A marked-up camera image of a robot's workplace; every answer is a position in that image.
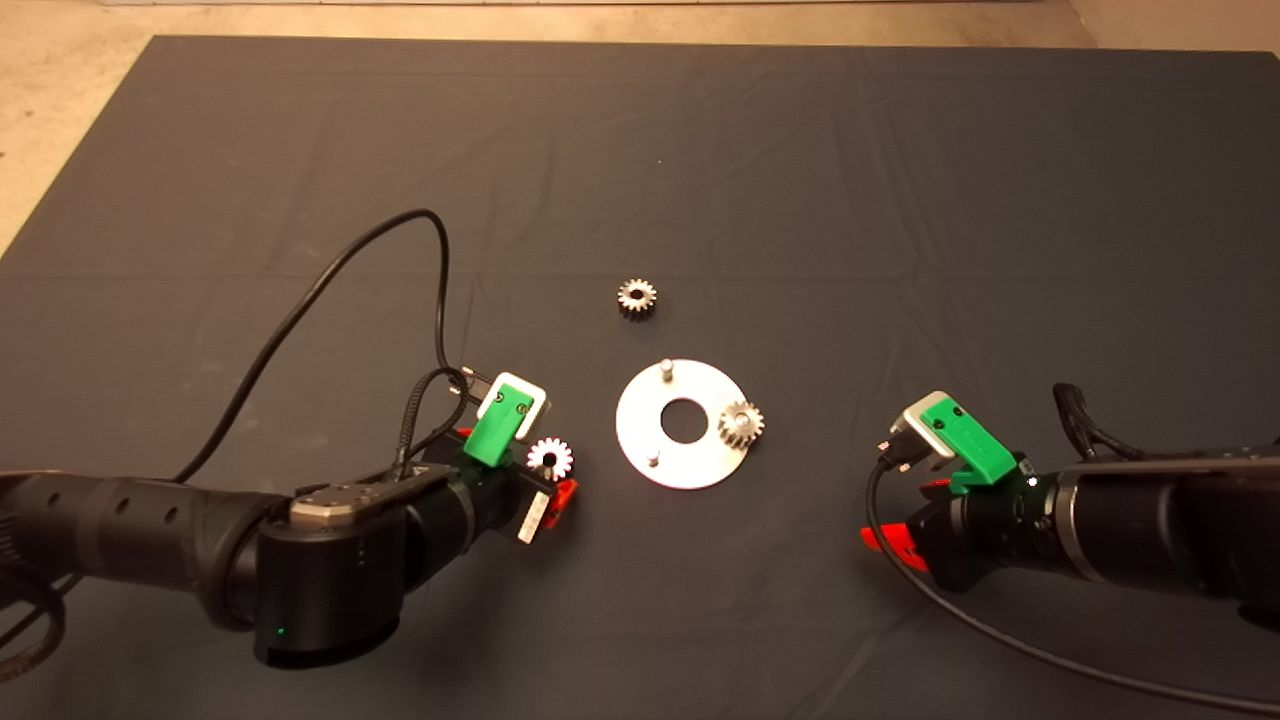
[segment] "metal disc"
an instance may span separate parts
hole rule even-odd
[[[671,379],[663,379],[669,372]],[[676,442],[662,429],[662,411],[689,400],[707,414],[707,432],[694,442]],[[640,370],[618,398],[618,445],[631,465],[650,480],[677,489],[713,486],[737,469],[745,448],[730,447],[716,429],[730,402],[746,400],[737,383],[698,360],[663,360]]]

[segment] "dark gray cloth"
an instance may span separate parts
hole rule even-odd
[[[1210,716],[927,609],[858,541],[860,493],[934,388],[1042,468],[1070,460],[1064,379],[1140,446],[1270,442],[1277,128],[1265,54],[157,38],[0,263],[0,466],[177,471],[329,258],[426,205],[454,234],[449,357],[548,388],[580,502],[307,673],[189,597],[86,582],[0,715]],[[195,482],[389,461],[436,263],[426,225],[355,261]],[[644,324],[613,305],[635,275],[660,292]],[[617,448],[618,393],[663,356],[764,410],[721,486],[664,489]],[[1115,670],[1275,687],[1276,637],[1226,602],[1012,571],[961,601]]]

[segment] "concrete floor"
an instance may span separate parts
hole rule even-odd
[[[1272,0],[102,6],[0,0],[0,252],[154,35],[1280,51]]]

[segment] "black cable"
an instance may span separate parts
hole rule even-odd
[[[422,406],[422,395],[426,393],[426,387],[431,384],[431,380],[440,375],[447,375],[453,387],[458,388],[458,402],[453,407],[453,413],[449,414],[448,419],[444,420],[439,427],[428,433],[428,436],[417,443],[413,443],[413,430],[417,428],[417,413]],[[462,370],[457,368],[442,366],[426,373],[413,384],[413,389],[408,393],[408,401],[404,402],[404,418],[401,420],[401,436],[399,443],[396,446],[396,460],[392,462],[392,469],[394,471],[394,478],[398,480],[408,474],[408,459],[417,455],[417,452],[425,448],[428,445],[435,442],[440,436],[449,432],[453,425],[458,424],[462,419],[462,413],[467,409],[467,377],[462,374]]]
[[[63,642],[63,634],[67,632],[67,606],[63,603],[63,596],[52,585],[17,568],[0,570],[0,588],[35,605],[36,612],[32,614],[33,618],[40,618],[41,615],[49,618],[49,628],[45,629],[45,634],[38,641],[0,660],[0,683],[5,683],[35,670],[37,665],[47,660],[58,650],[58,646]],[[29,625],[28,623],[17,632],[9,630],[5,633],[0,647],[17,638]]]
[[[227,409],[223,410],[218,424],[214,427],[212,433],[210,433],[209,439],[206,439],[205,445],[198,452],[196,452],[196,456],[187,462],[187,466],[172,478],[173,482],[186,483],[214,455],[214,451],[218,450],[218,446],[221,445],[227,433],[232,429],[236,416],[239,415],[241,409],[244,406],[244,401],[248,400],[248,395],[253,391],[253,386],[257,384],[259,378],[266,369],[266,364],[271,361],[271,356],[275,355],[280,343],[284,342],[284,338],[288,337],[293,327],[298,324],[298,320],[301,320],[307,310],[311,309],[311,305],[320,297],[320,293],[324,292],[325,287],[333,282],[333,278],[339,270],[342,270],[343,265],[346,265],[370,242],[398,228],[399,225],[419,218],[431,220],[431,224],[435,225],[436,237],[440,241],[440,282],[435,296],[435,360],[442,368],[447,368],[449,365],[448,357],[444,355],[444,302],[449,287],[449,233],[444,229],[444,220],[442,220],[434,211],[425,208],[407,210],[379,223],[372,229],[356,238],[342,252],[339,252],[338,256],[329,263],[329,266],[325,268],[315,282],[311,283],[311,287],[302,296],[302,300],[293,306],[293,310],[289,310],[289,314],[284,316],[284,320],[275,328],[271,337],[268,338],[262,350],[260,350],[257,356],[253,357],[248,370],[244,372],[244,377],[241,379],[239,387],[236,388],[236,393],[232,395],[230,401],[227,404]]]
[[[960,620],[972,629],[986,635],[989,639],[1004,644],[1005,647],[1016,650],[1018,652],[1039,660],[1041,662],[1052,665],[1059,670],[1066,670],[1068,673],[1075,673],[1076,675],[1083,675],[1091,680],[1098,680],[1101,683],[1107,683],[1129,691],[1135,691],[1140,693],[1152,694],[1156,697],[1162,697],[1166,700],[1176,700],[1180,702],[1189,702],[1193,705],[1202,705],[1206,707],[1213,707],[1217,710],[1230,710],[1234,712],[1247,712],[1251,715],[1266,715],[1272,717],[1280,717],[1280,705],[1275,702],[1267,702],[1265,700],[1253,700],[1245,697],[1235,697],[1204,691],[1196,691],[1190,688],[1183,688],[1178,685],[1170,685],[1165,683],[1157,683],[1153,680],[1143,680],[1140,678],[1132,678],[1129,675],[1120,675],[1117,673],[1111,673],[1108,670],[1102,670],[1101,667],[1094,667],[1092,665],[1085,665],[1083,662],[1076,662],[1075,660],[1069,660],[1060,655],[1055,655],[1047,650],[1042,650],[1033,644],[1025,643],[1002,630],[998,630],[987,623],[974,618],[969,612],[961,610],[959,606],[952,603],[950,600],[942,597],[938,591],[933,589],[924,580],[915,577],[910,568],[902,562],[897,555],[892,551],[892,544],[890,544],[888,538],[884,537],[884,530],[881,529],[879,514],[876,511],[877,505],[877,492],[879,489],[881,478],[890,469],[888,462],[881,459],[876,462],[876,468],[872,470],[870,477],[867,479],[867,525],[872,529],[876,536],[876,542],[884,548],[884,557],[888,559],[890,565],[899,571],[900,575],[906,578],[906,582],[911,583],[915,589],[928,600],[933,601],[934,605],[945,610],[948,615]]]
[[[1089,415],[1084,405],[1084,391],[1071,383],[1053,384],[1053,404],[1057,405],[1057,418],[1062,423],[1062,432],[1071,442],[1071,447],[1080,455],[1080,460],[1092,462],[1098,459],[1094,445],[1103,445],[1124,460],[1140,460],[1146,454],[1142,450],[1121,441],[1107,430]]]
[[[79,582],[83,580],[83,579],[84,579],[84,575],[68,575],[67,580],[61,584],[61,587],[58,588],[58,591],[56,591],[58,596],[59,597],[67,597],[67,593],[72,592],[76,588],[76,585],[79,584]],[[36,620],[40,620],[40,616],[44,615],[44,614],[45,614],[44,610],[41,610],[40,607],[36,607],[35,610],[32,610],[31,612],[28,612],[26,616],[23,616],[22,620],[18,620],[17,623],[14,623],[12,628],[9,628],[8,630],[5,630],[5,633],[3,635],[0,635],[0,647],[5,647],[6,644],[9,644],[13,641],[15,641],[18,638],[18,635],[20,635],[23,632],[26,632],[27,628],[35,625]]]

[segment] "small metal gear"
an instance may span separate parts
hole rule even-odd
[[[646,279],[632,278],[618,288],[618,310],[632,320],[652,315],[657,304],[658,291]]]
[[[573,448],[558,437],[543,438],[530,446],[525,465],[558,483],[573,471]]]
[[[726,445],[746,450],[764,432],[764,415],[745,400],[730,402],[721,413],[719,432]]]

